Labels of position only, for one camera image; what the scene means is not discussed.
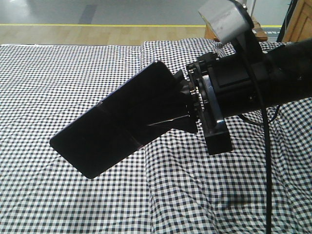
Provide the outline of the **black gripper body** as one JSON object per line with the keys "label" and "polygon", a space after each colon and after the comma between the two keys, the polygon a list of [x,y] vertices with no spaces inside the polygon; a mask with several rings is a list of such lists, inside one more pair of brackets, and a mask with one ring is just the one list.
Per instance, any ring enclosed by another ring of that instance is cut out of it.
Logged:
{"label": "black gripper body", "polygon": [[201,95],[198,109],[210,155],[233,149],[225,118],[259,110],[260,103],[246,66],[238,54],[219,58],[209,52],[186,66],[192,85]]}

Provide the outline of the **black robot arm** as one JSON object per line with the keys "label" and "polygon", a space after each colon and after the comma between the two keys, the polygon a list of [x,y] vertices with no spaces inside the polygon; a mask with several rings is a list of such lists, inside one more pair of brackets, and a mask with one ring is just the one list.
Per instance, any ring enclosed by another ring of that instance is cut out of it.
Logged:
{"label": "black robot arm", "polygon": [[175,110],[148,125],[194,133],[199,120],[208,153],[216,155],[233,149],[225,118],[312,95],[310,39],[268,51],[256,41],[244,47],[234,39],[233,46],[232,55],[209,52],[188,64],[188,80],[177,72],[177,84],[164,94],[178,101]]}

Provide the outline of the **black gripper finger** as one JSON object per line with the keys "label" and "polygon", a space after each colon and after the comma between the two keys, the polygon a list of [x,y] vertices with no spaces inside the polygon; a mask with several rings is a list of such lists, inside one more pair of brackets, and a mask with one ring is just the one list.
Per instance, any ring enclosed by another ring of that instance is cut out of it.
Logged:
{"label": "black gripper finger", "polygon": [[198,128],[196,120],[189,115],[175,117],[172,119],[163,120],[156,123],[150,123],[148,126],[158,127],[163,129],[178,129],[189,133],[197,133]]}
{"label": "black gripper finger", "polygon": [[188,81],[185,79],[183,71],[180,69],[174,75],[174,84],[188,84]]}

